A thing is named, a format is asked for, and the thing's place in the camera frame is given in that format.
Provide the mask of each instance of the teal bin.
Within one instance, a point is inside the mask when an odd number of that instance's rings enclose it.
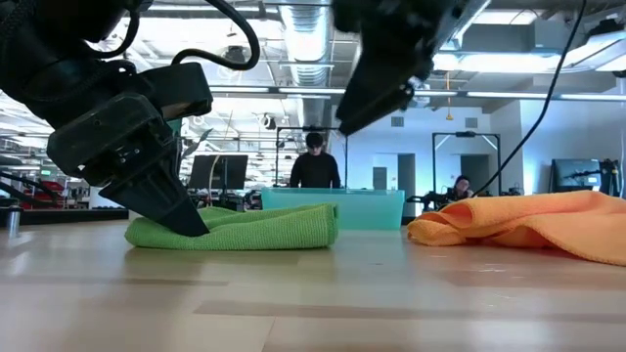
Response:
[[[263,209],[336,203],[343,230],[399,230],[405,201],[404,191],[265,188],[261,196]]]

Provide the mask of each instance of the person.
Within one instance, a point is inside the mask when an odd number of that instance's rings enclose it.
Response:
[[[291,188],[340,188],[339,170],[335,158],[325,153],[324,137],[317,132],[306,136],[308,153],[299,156],[291,169]]]
[[[473,196],[473,191],[470,189],[470,178],[464,175],[457,177],[457,181],[454,183],[454,188],[449,190],[447,196],[448,199],[452,201],[471,198],[471,196]]]

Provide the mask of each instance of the wooden table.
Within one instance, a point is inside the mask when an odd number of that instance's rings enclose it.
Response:
[[[623,352],[626,269],[344,232],[332,249],[137,249],[126,222],[0,235],[2,352]]]

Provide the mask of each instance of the exposed ductwork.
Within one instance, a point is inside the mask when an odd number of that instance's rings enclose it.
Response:
[[[292,66],[293,81],[303,87],[325,87],[328,85],[329,68],[307,66],[307,63],[319,63],[328,57],[331,15],[329,7],[317,6],[282,6],[280,14],[285,24],[285,42],[290,61],[303,62],[301,66]],[[324,121],[325,101],[303,99],[302,113],[305,126],[329,125]]]

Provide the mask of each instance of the green towel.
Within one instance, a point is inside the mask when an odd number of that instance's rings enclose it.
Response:
[[[335,204],[237,212],[219,207],[199,210],[210,234],[189,238],[147,219],[135,219],[126,240],[141,247],[187,250],[319,248],[338,234]]]

